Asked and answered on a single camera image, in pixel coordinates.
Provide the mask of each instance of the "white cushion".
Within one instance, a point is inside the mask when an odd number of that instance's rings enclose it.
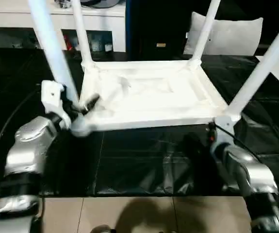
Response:
[[[192,12],[191,28],[183,54],[193,54],[205,16]],[[204,54],[254,55],[260,41],[263,18],[251,21],[214,20]]]

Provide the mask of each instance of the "small object on shelf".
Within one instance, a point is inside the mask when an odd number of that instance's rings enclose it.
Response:
[[[105,52],[110,52],[113,50],[112,44],[105,44]]]
[[[60,8],[70,8],[71,7],[71,1],[70,0],[54,0],[56,3],[58,3]]]
[[[73,50],[72,44],[70,43],[70,41],[68,39],[68,36],[64,35],[64,40],[65,40],[65,43],[66,43],[67,50]]]
[[[93,52],[100,52],[104,50],[101,35],[93,35],[91,44]]]

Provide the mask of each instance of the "silver robot arm segment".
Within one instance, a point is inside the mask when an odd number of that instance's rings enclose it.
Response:
[[[211,154],[224,180],[234,178],[245,199],[253,233],[279,233],[279,190],[273,173],[253,154],[234,144],[234,124],[228,116],[219,116],[211,124]]]
[[[58,133],[93,109],[98,99],[94,96],[86,107],[78,109],[66,98],[64,86],[54,81],[42,82],[41,101],[46,115],[18,129],[7,155],[0,183],[0,233],[42,232],[39,192],[47,151]]]

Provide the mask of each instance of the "floor tile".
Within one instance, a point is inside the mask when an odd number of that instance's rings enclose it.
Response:
[[[85,198],[78,232],[106,225],[117,233],[176,231],[172,198]]]
[[[242,197],[174,198],[180,233],[247,233],[250,217]]]
[[[44,233],[77,233],[83,198],[47,198]]]

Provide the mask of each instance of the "black plastic sheet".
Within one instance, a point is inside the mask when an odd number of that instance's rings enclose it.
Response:
[[[80,87],[81,61],[70,52],[67,60]],[[205,72],[227,102],[257,63],[254,57],[203,57]],[[52,75],[42,51],[0,50],[0,130],[43,79]],[[40,95],[35,94],[11,120],[0,141],[0,179],[14,132],[43,114]],[[279,81],[273,75],[244,110],[235,131],[279,179]],[[215,169],[205,125],[94,132],[86,138],[64,132],[47,155],[45,193],[64,197],[237,194],[221,191],[223,183]]]

